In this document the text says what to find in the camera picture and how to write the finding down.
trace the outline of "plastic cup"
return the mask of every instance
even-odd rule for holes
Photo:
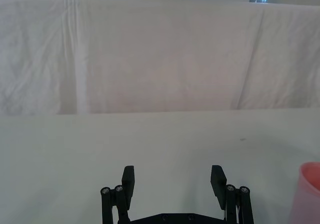
[[[320,224],[320,162],[300,167],[289,224]]]

